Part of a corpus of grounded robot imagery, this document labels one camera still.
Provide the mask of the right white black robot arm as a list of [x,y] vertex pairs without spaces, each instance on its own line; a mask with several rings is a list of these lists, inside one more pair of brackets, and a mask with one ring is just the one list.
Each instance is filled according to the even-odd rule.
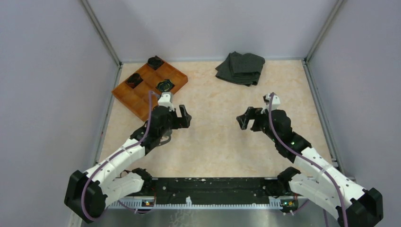
[[327,162],[310,142],[293,131],[285,111],[248,107],[236,120],[242,130],[252,120],[251,131],[267,135],[279,154],[294,164],[278,175],[281,194],[294,192],[306,197],[341,227],[374,227],[383,219],[382,194],[376,188],[368,190],[353,182]]

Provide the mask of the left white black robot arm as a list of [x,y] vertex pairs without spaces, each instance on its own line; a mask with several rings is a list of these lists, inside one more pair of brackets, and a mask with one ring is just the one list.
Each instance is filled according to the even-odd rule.
[[155,106],[150,119],[117,151],[84,172],[77,170],[72,173],[64,204],[90,223],[99,218],[109,205],[129,194],[149,194],[152,176],[145,169],[136,168],[124,177],[120,174],[154,148],[168,143],[169,140],[162,138],[170,137],[173,130],[189,128],[191,115],[184,105],[180,105],[179,110],[181,116],[177,116],[176,110]]

